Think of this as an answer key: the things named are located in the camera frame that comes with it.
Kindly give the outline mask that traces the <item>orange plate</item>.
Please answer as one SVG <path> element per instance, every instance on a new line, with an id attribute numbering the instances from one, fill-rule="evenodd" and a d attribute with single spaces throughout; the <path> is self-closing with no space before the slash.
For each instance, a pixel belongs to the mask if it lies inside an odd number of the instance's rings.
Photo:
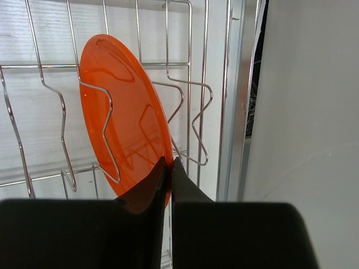
<path id="1" fill-rule="evenodd" d="M 91 37 L 79 74 L 86 129 L 116 195 L 137 185 L 161 157 L 172 166 L 171 137 L 159 96 L 123 43 L 107 34 Z"/>

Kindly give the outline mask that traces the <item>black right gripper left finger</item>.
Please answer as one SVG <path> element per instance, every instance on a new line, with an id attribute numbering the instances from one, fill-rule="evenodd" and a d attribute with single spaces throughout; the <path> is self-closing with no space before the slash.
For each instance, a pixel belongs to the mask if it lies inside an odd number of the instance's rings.
<path id="1" fill-rule="evenodd" d="M 159 268 L 166 163 L 114 200 L 1 202 L 2 268 Z"/>

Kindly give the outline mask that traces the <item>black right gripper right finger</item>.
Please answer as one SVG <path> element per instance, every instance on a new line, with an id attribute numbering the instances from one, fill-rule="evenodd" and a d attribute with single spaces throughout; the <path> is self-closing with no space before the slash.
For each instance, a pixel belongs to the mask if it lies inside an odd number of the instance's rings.
<path id="1" fill-rule="evenodd" d="M 214 202 L 172 166 L 174 268 L 318 268 L 299 211 L 289 203 Z"/>

